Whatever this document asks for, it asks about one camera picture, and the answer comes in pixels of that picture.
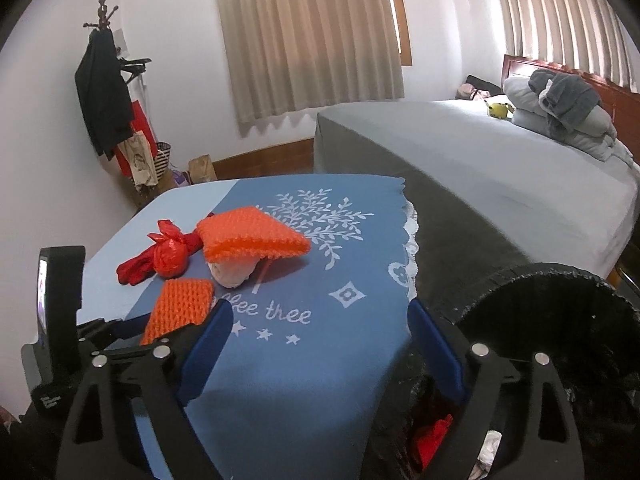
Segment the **orange knitted cloth small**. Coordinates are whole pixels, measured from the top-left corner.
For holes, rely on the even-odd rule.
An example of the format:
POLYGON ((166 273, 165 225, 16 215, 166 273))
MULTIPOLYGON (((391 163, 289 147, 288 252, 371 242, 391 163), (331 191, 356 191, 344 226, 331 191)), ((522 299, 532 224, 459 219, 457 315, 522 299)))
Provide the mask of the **orange knitted cloth small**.
POLYGON ((215 285, 202 278, 168 280, 160 290, 140 344, 154 340, 189 324, 200 325, 212 308, 215 285))

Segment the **red plastic bag ball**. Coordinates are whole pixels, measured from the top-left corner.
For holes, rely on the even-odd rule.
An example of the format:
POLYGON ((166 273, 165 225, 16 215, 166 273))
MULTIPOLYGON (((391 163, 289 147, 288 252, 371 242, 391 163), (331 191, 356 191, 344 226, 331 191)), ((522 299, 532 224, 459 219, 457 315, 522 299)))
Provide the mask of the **red plastic bag ball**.
POLYGON ((158 233, 149 233, 154 242, 152 265, 156 274, 165 280, 178 278, 189 264, 189 249, 183 232, 170 220, 157 221, 158 233))

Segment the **orange knitted cloth large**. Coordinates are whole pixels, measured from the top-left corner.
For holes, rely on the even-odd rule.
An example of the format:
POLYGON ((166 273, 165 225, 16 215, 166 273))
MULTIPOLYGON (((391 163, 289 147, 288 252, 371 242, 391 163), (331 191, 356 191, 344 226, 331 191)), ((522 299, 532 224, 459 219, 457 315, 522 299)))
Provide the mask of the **orange knitted cloth large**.
POLYGON ((254 206, 202 219, 196 232, 209 263, 236 258, 282 259, 308 254, 311 241, 254 206))

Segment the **black trash bin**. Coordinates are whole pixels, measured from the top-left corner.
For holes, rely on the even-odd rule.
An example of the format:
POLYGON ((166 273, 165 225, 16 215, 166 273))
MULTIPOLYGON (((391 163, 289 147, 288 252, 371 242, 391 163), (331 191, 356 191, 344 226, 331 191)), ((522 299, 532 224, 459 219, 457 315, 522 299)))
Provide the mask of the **black trash bin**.
MULTIPOLYGON (((499 356, 550 356, 576 422, 583 479, 638 477, 639 312, 610 284, 584 270, 538 263, 486 278, 446 304, 418 300, 499 356)), ((410 333, 373 419, 361 477, 422 479, 453 414, 410 333)), ((489 431, 468 479, 489 479, 499 442, 500 434, 489 431)))

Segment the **red glove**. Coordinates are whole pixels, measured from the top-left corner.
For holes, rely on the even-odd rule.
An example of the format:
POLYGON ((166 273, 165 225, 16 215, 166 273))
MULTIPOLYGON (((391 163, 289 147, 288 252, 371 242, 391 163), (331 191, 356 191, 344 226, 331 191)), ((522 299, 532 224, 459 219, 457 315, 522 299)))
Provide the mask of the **red glove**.
MULTIPOLYGON (((197 232, 192 232, 184 236, 186 242, 186 248, 188 248, 189 254, 193 255, 203 247, 201 237, 197 232)), ((119 284, 121 285, 137 285, 152 278, 155 275, 153 266, 153 256, 155 252, 155 246, 152 245, 146 248, 141 254, 121 263, 116 268, 116 275, 119 284)))

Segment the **blue coffee tree tablecloth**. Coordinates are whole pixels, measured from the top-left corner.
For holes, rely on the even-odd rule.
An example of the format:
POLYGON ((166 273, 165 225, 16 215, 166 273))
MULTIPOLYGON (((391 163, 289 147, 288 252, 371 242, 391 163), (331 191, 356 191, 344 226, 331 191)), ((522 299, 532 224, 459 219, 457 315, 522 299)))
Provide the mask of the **blue coffee tree tablecloth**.
POLYGON ((226 479, 355 479, 385 385, 409 341, 410 205, 399 178, 299 174, 175 188, 86 264, 78 318, 152 309, 157 280, 122 286, 119 263, 157 221, 191 231, 206 214, 254 206, 310 239, 303 257, 265 261, 216 294, 234 325, 186 412, 226 479))

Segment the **beige tote bag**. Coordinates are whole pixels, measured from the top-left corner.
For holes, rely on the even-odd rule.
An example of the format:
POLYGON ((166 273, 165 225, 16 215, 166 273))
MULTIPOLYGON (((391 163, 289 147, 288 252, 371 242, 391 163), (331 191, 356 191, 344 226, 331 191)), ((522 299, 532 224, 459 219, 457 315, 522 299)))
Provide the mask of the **beige tote bag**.
POLYGON ((119 143, 117 148, 119 154, 126 160, 135 186, 152 188, 157 185, 151 144, 142 131, 136 131, 129 139, 119 143))

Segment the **brown paper bag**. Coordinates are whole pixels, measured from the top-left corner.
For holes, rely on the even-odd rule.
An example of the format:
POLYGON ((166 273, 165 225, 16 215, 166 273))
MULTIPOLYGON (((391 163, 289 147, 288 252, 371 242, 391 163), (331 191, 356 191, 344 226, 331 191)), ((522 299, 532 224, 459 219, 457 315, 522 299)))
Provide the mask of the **brown paper bag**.
POLYGON ((192 184, 200 184, 217 180, 215 167, 209 154, 191 159, 188 165, 188 173, 192 184))

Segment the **grey bed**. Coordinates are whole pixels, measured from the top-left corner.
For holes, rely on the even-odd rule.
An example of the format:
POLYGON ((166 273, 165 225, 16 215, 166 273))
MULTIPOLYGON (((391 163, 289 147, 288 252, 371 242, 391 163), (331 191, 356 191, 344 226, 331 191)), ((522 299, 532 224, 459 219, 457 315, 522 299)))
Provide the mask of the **grey bed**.
POLYGON ((548 262, 606 278, 639 217, 639 169, 597 160, 469 101, 320 110, 314 168, 401 178, 418 216, 416 288, 439 302, 548 262))

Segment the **black hanging coat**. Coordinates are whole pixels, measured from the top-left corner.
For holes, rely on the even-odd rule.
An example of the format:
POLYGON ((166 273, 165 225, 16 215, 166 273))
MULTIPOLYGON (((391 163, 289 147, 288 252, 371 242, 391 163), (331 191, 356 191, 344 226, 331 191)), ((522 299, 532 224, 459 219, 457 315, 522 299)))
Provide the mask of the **black hanging coat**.
POLYGON ((95 29, 75 72, 82 118, 96 154, 111 160, 119 143, 134 134, 134 111, 120 74, 111 29, 95 29))

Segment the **wooden coat rack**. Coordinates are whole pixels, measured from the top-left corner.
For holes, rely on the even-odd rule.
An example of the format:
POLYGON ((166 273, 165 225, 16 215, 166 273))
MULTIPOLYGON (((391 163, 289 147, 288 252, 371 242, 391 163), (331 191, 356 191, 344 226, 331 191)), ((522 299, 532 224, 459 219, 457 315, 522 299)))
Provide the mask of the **wooden coat rack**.
POLYGON ((146 72, 146 68, 152 60, 150 58, 130 58, 124 32, 122 29, 112 29, 112 17, 118 10, 119 6, 117 4, 110 8, 106 0, 98 0, 96 20, 93 23, 85 22, 82 27, 94 30, 109 30, 112 33, 120 71, 128 75, 126 84, 130 84, 130 82, 140 78, 146 72))

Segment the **grey pillow stack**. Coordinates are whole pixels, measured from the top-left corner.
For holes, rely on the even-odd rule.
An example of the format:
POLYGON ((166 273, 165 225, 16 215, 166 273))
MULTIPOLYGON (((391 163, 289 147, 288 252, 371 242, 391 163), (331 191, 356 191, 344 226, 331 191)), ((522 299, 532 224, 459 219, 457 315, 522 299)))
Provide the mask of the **grey pillow stack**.
POLYGON ((634 164, 634 155, 620 142, 599 93, 582 77, 541 68, 530 76, 506 78, 503 90, 514 105, 514 125, 576 148, 599 162, 617 157, 628 166, 634 164))

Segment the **red wooden headboard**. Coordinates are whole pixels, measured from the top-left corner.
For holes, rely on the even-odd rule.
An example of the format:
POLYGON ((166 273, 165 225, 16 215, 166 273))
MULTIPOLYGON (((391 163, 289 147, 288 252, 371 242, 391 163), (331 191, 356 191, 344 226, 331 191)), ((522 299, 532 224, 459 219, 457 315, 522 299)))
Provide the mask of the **red wooden headboard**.
POLYGON ((605 78, 585 73, 566 65, 506 54, 503 57, 501 82, 514 75, 530 76, 538 68, 581 76, 597 90, 604 109, 612 117, 618 138, 626 145, 634 160, 639 161, 640 148, 640 100, 638 93, 613 84, 605 78))

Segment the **black bag on bed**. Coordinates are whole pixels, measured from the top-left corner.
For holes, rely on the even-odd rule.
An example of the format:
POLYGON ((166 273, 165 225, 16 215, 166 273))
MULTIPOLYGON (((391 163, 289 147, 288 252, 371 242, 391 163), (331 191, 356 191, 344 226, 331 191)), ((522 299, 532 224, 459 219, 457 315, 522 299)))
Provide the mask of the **black bag on bed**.
POLYGON ((500 96, 500 94, 503 94, 501 87, 477 76, 469 75, 465 78, 464 83, 457 88, 456 98, 473 101, 500 96))

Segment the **beige right curtain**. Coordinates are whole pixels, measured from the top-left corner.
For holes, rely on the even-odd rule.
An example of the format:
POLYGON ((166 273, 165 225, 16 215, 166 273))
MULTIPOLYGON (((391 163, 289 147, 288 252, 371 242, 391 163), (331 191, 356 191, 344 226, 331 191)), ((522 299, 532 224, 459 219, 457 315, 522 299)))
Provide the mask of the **beige right curtain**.
POLYGON ((506 52, 639 91, 639 50, 606 0, 500 0, 506 52))

